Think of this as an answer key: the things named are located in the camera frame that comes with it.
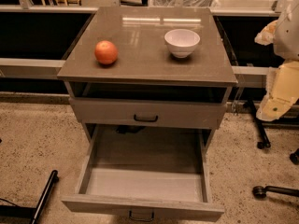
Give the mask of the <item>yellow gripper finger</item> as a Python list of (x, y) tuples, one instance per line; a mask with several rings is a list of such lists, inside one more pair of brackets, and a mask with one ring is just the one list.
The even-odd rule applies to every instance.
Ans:
[(264, 46), (272, 44), (274, 40), (274, 33), (277, 27), (277, 22), (278, 22), (277, 20), (274, 20), (268, 23), (261, 30), (261, 32), (255, 36), (254, 42)]

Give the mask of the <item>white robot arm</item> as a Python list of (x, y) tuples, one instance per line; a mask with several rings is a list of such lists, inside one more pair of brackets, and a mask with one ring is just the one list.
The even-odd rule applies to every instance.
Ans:
[(286, 114), (299, 100), (299, 0), (293, 0), (278, 19), (268, 23), (254, 41), (274, 47), (274, 53), (284, 62), (270, 68), (266, 76), (266, 95), (256, 117), (273, 121)]

